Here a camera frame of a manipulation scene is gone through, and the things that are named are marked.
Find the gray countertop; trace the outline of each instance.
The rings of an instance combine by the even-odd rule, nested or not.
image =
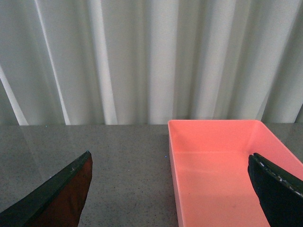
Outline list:
[[[303,124],[266,124],[303,161]],[[178,226],[167,125],[1,126],[0,211],[80,156],[93,178],[79,226]]]

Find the speckled gray surface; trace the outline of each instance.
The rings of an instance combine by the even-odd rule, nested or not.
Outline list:
[[[267,126],[303,161],[303,124]],[[86,150],[93,178],[80,227],[178,226],[167,125],[1,126],[0,211]]]

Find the pink plastic bin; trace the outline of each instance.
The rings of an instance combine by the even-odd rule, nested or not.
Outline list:
[[[180,227],[268,227],[247,171],[255,152],[303,180],[303,164],[260,121],[168,125]]]

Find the pink tray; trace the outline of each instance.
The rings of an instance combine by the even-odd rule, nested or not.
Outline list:
[[[303,164],[260,121],[169,121],[179,226],[269,227],[247,171],[255,152],[303,180]]]

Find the curtain fold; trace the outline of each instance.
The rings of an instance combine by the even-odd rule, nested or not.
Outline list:
[[[303,122],[302,0],[0,1],[0,124]]]

